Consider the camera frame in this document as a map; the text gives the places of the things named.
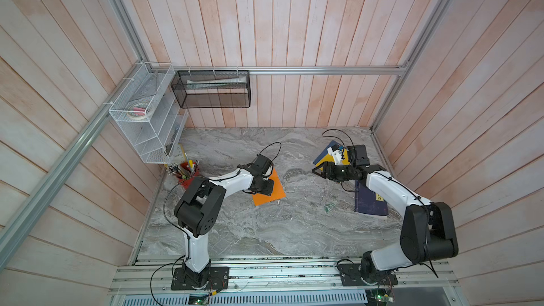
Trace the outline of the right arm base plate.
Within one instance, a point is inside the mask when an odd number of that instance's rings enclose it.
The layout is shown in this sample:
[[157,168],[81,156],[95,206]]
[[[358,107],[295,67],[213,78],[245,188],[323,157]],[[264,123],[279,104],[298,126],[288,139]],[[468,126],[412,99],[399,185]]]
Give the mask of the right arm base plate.
[[377,271],[370,264],[340,261],[336,268],[342,286],[396,286],[398,278],[394,271]]

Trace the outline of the yellow paper document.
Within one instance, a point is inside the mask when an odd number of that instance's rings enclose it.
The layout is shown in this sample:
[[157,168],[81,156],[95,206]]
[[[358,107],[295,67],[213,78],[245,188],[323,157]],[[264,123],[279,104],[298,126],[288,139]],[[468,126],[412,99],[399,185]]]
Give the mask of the yellow paper document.
[[[334,162],[334,157],[331,156],[330,154],[328,154],[322,161],[322,162]],[[348,165],[349,164],[349,160],[348,160],[348,152],[346,150],[343,150],[343,155],[342,155],[342,158],[341,158],[341,161],[339,164],[344,164],[344,165]]]

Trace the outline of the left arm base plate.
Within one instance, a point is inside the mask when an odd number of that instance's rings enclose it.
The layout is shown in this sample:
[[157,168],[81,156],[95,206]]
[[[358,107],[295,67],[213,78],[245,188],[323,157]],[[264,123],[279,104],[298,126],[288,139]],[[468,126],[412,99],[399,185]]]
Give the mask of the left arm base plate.
[[230,268],[228,266],[207,265],[201,273],[196,273],[186,265],[174,270],[172,290],[212,290],[228,288]]

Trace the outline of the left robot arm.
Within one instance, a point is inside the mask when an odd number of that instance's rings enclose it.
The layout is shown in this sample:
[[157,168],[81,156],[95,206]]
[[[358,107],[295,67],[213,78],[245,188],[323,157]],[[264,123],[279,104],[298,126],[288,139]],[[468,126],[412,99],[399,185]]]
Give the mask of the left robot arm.
[[273,170],[272,160],[258,154],[233,172],[212,178],[198,176],[191,181],[174,208],[177,224],[186,234],[188,270],[199,274],[209,266],[208,233],[218,220],[225,198],[239,192],[270,196]]

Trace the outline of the orange paper document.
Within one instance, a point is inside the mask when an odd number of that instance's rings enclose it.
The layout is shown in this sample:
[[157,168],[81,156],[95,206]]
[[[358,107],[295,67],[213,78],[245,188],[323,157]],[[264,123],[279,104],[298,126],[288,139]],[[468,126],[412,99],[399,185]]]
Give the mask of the orange paper document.
[[253,195],[253,202],[255,206],[264,205],[266,203],[271,203],[274,201],[279,201],[286,197],[286,193],[283,189],[282,183],[280,181],[277,171],[274,169],[269,181],[273,181],[273,191],[271,195],[255,194]]

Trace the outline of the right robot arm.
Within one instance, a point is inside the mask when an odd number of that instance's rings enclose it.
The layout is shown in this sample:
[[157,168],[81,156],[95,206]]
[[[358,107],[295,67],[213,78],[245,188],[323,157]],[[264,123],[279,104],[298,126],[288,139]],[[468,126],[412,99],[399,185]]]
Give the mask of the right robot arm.
[[355,181],[384,198],[402,217],[399,240],[382,249],[366,252],[361,259],[361,276],[389,274],[434,260],[458,255],[459,247],[452,209],[433,202],[401,184],[386,168],[371,164],[364,145],[332,143],[326,153],[332,159],[319,163],[313,174],[343,184]]

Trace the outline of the blue paper document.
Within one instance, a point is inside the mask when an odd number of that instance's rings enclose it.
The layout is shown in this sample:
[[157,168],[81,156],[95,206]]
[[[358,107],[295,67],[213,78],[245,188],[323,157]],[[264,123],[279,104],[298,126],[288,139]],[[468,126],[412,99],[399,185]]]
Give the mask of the blue paper document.
[[329,153],[328,153],[328,149],[330,147],[333,147],[333,146],[338,146],[339,143],[336,142],[336,141],[331,141],[325,148],[323,151],[321,151],[321,153],[316,157],[316,159],[313,161],[313,164],[315,166],[317,166]]

